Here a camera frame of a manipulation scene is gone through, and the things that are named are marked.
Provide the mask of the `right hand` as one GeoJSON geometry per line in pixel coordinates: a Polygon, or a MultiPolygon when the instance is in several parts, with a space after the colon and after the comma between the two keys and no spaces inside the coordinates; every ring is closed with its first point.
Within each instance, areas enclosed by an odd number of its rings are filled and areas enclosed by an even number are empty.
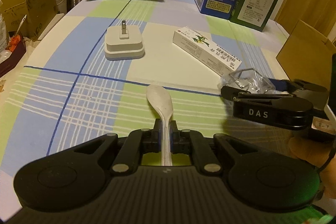
{"type": "MultiPolygon", "coordinates": [[[[316,143],[312,140],[294,136],[288,141],[290,152],[294,157],[309,162],[320,168],[327,161],[331,151],[331,144],[316,143]]],[[[329,162],[327,167],[320,172],[320,178],[325,186],[325,195],[335,199],[335,157],[329,162]]]]}

